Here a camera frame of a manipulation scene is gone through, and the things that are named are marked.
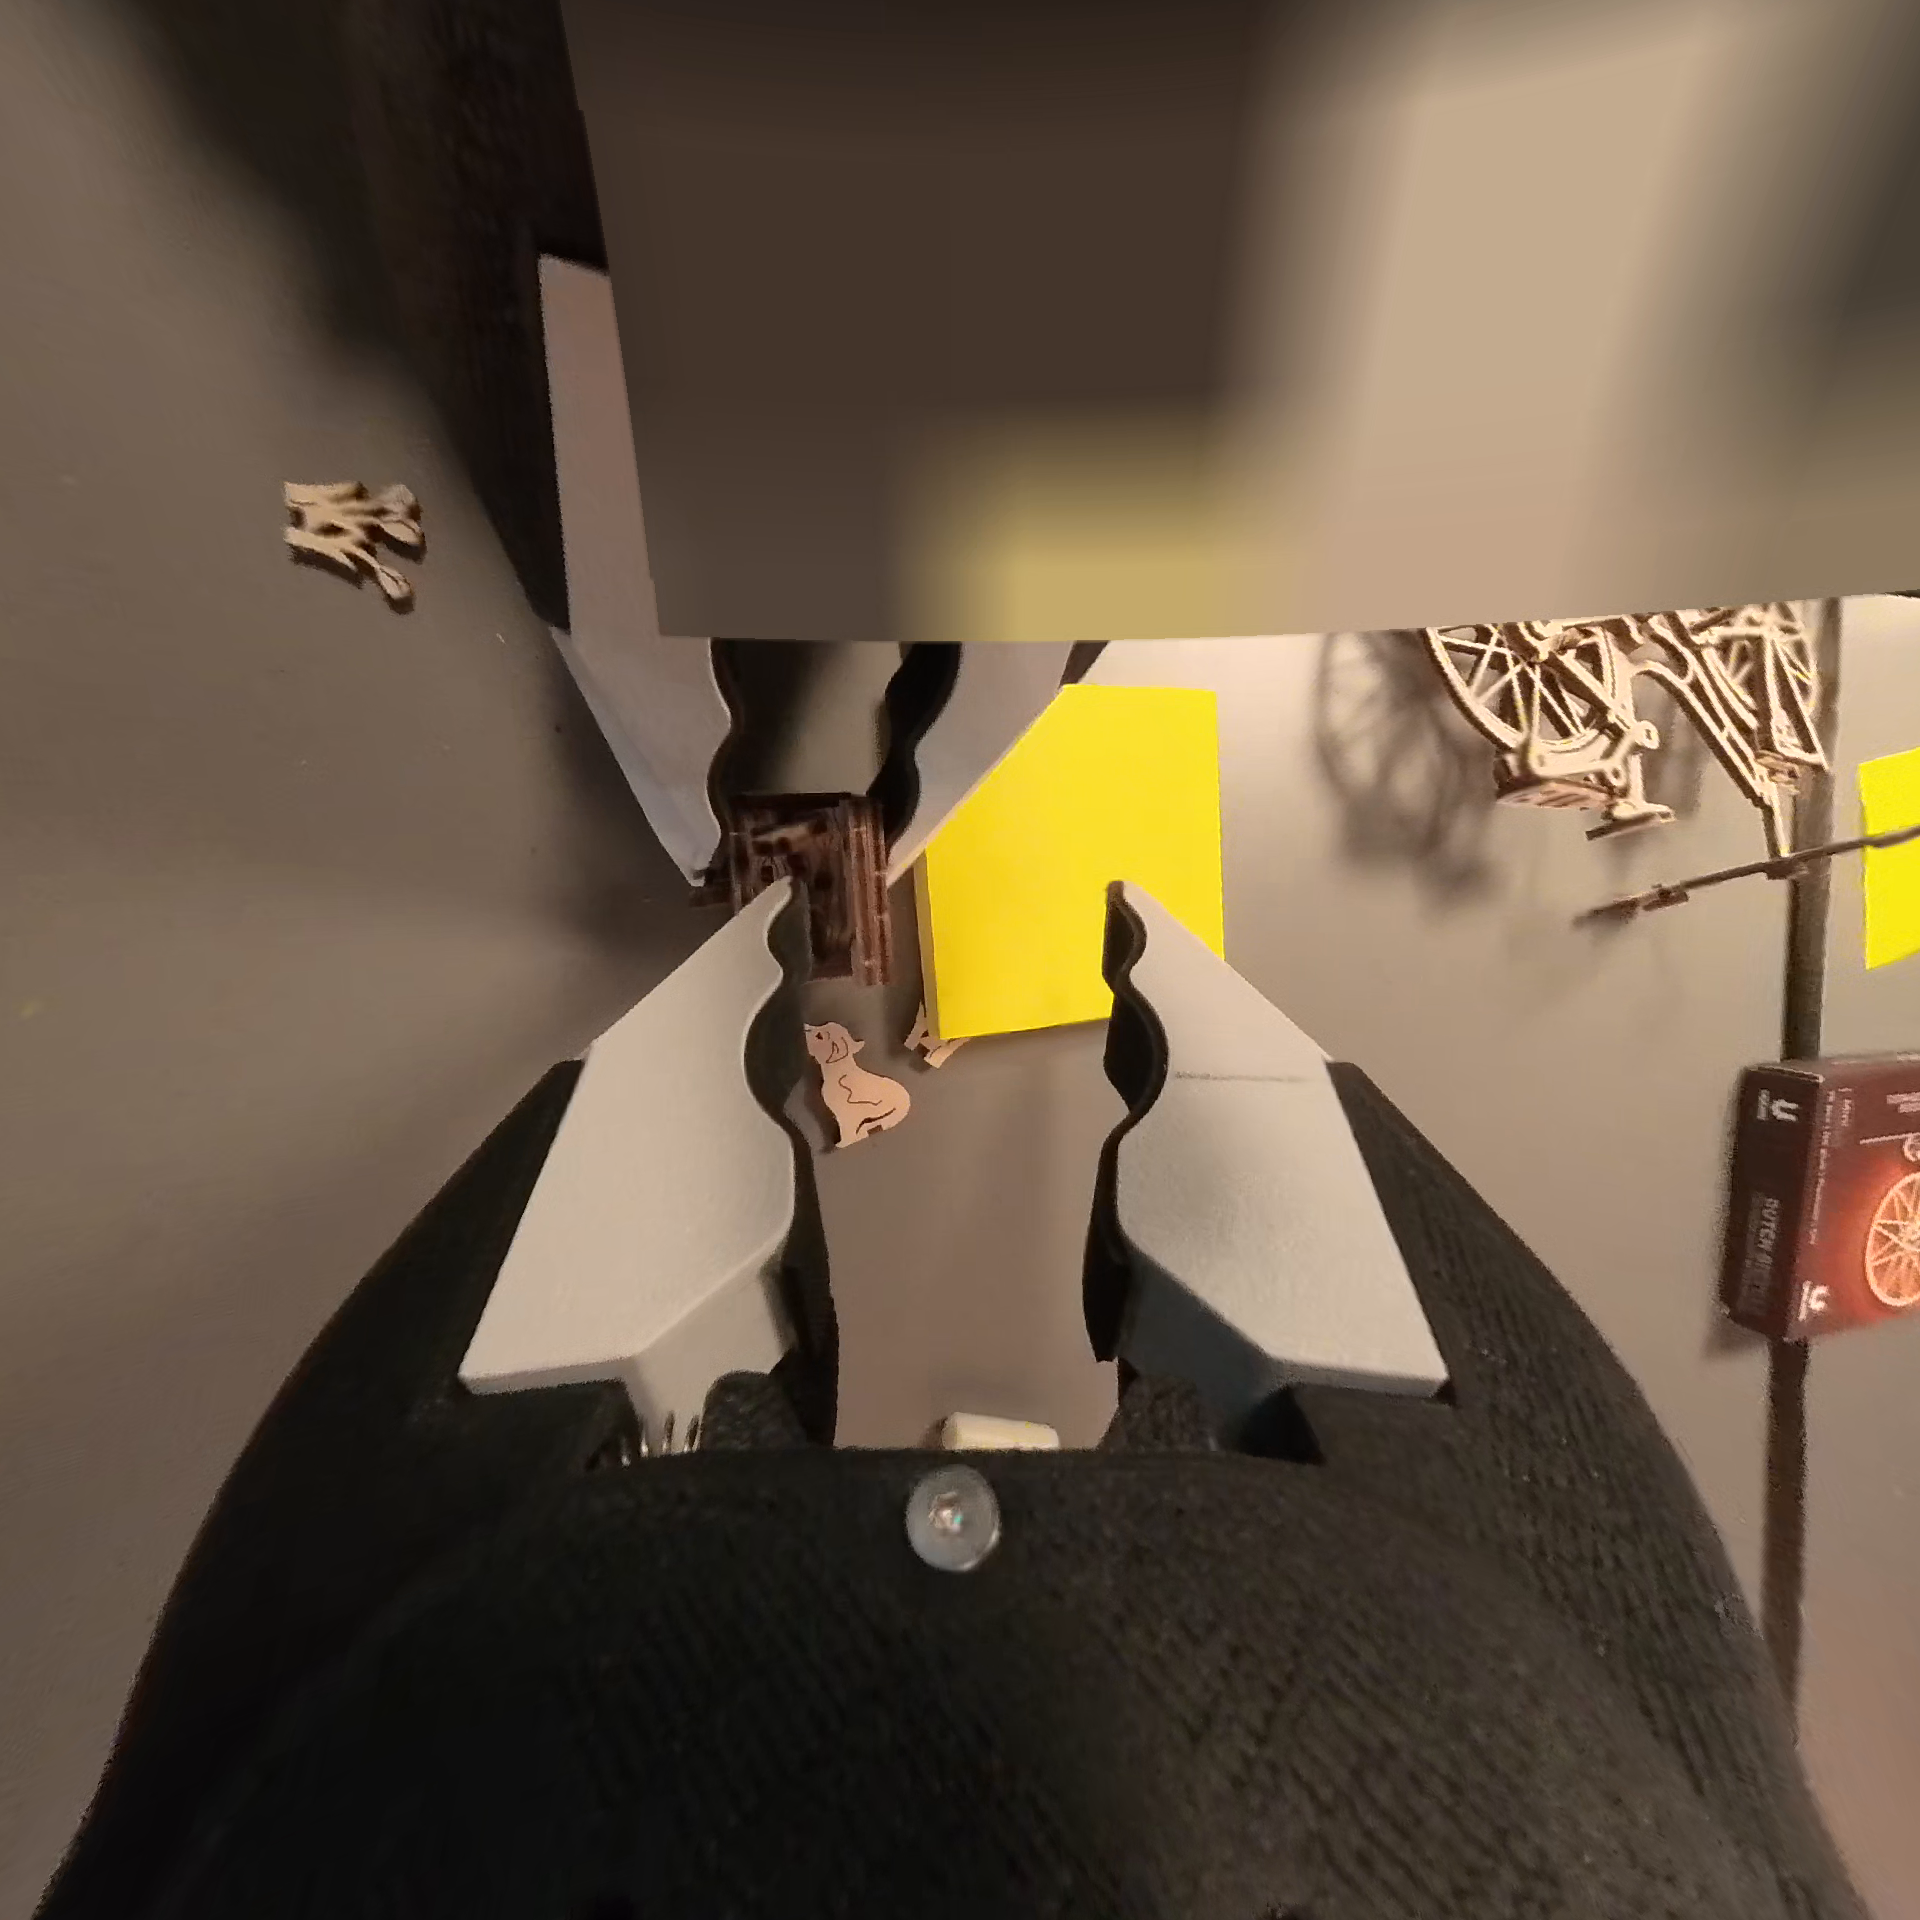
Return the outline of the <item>yellow sticky note pad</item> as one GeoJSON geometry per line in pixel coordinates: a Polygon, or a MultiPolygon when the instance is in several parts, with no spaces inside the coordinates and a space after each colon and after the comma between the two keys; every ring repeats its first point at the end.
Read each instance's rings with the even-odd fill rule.
{"type": "Polygon", "coordinates": [[[915,868],[941,1043],[1100,1021],[1107,894],[1128,879],[1225,949],[1216,694],[1061,687],[915,868]]]}

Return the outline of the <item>model kit box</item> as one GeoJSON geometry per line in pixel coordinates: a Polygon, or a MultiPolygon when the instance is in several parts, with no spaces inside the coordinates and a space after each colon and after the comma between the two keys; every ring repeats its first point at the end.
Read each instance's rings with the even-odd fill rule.
{"type": "Polygon", "coordinates": [[[1743,1072],[1719,1300],[1783,1341],[1916,1313],[1916,1052],[1743,1072]]]}

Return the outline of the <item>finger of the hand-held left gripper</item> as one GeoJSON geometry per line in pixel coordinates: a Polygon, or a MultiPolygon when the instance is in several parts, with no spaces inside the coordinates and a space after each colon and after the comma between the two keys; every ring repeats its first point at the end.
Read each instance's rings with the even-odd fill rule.
{"type": "Polygon", "coordinates": [[[661,629],[613,280],[538,260],[567,616],[552,629],[659,846],[708,884],[724,827],[714,765],[735,712],[705,637],[661,629]]]}
{"type": "Polygon", "coordinates": [[[1105,641],[915,641],[882,692],[877,814],[896,884],[1105,641]]]}

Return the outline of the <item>small wooden figure piece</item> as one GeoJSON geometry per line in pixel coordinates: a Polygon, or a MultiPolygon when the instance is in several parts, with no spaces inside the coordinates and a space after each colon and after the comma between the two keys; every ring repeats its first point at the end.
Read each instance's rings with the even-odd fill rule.
{"type": "Polygon", "coordinates": [[[835,1148],[845,1149],[896,1129],[912,1107],[908,1088],[859,1060],[866,1043],[840,1021],[804,1023],[808,1056],[820,1073],[824,1111],[835,1148]]]}

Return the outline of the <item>wooden bicycle model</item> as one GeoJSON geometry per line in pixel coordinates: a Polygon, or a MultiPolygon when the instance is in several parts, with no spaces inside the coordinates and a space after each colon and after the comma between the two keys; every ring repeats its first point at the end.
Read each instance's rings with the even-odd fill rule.
{"type": "Polygon", "coordinates": [[[1819,734],[1831,680],[1817,627],[1817,614],[1834,611],[1769,600],[1458,624],[1413,637],[1452,705],[1493,750],[1498,803],[1588,811],[1592,840],[1668,825],[1673,808],[1647,785],[1649,761],[1664,748],[1642,705],[1642,691],[1656,687],[1757,811],[1765,856],[1664,879],[1581,915],[1627,923],[1728,881],[1802,879],[1839,856],[1916,843],[1911,823],[1826,843],[1800,837],[1796,803],[1834,767],[1819,734]]]}

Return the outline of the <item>small wooden crate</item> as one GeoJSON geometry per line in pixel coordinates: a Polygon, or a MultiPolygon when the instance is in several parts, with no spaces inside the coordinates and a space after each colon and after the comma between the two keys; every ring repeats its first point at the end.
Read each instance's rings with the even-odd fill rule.
{"type": "Polygon", "coordinates": [[[808,904],[809,973],[885,988],[896,969],[888,849],[881,804],[872,796],[747,796],[732,803],[722,840],[692,895],[739,912],[791,878],[808,904]]]}

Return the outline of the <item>yellow paper sheet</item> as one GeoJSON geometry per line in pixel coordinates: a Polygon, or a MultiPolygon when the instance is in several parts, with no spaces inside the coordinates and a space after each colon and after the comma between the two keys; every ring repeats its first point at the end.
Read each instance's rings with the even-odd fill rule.
{"type": "Polygon", "coordinates": [[[1875,838],[1911,831],[1899,846],[1864,852],[1866,969],[1917,956],[1917,761],[1914,748],[1857,767],[1864,831],[1875,838]]]}

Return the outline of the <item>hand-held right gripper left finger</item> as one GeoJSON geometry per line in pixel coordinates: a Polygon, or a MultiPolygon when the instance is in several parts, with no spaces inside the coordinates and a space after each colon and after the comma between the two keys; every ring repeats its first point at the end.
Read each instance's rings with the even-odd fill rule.
{"type": "Polygon", "coordinates": [[[778,879],[580,1056],[459,1380],[481,1397],[619,1385],[647,1441],[724,1375],[776,1375],[837,1425],[840,1334],[809,1143],[809,912],[778,879]]]}

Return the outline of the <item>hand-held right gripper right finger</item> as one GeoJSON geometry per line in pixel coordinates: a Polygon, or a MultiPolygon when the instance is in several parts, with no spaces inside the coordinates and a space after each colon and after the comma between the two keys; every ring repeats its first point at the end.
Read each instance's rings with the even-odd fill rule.
{"type": "Polygon", "coordinates": [[[1096,1356],[1186,1385],[1225,1449],[1306,1387],[1434,1404],[1449,1366],[1336,1062],[1145,886],[1107,894],[1105,1072],[1084,1300],[1096,1356]]]}

